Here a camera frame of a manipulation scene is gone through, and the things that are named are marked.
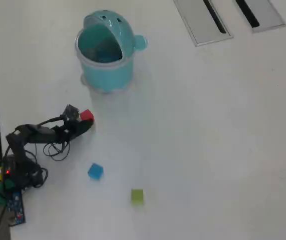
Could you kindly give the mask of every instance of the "table surface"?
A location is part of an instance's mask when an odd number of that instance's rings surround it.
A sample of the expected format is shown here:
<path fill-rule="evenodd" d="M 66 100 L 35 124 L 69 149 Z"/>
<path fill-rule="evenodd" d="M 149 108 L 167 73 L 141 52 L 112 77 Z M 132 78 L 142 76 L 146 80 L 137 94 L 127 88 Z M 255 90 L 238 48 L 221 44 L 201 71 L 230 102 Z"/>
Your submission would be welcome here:
<path fill-rule="evenodd" d="M 286 1 L 272 2 L 286 22 Z M 232 1 L 213 3 L 234 38 L 195 47 L 172 0 L 0 0 L 3 149 L 67 104 L 96 118 L 65 161 L 39 147 L 49 177 L 24 194 L 13 240 L 286 240 L 286 27 L 252 34 Z M 98 9 L 149 40 L 116 94 L 80 81 L 74 40 Z"/>

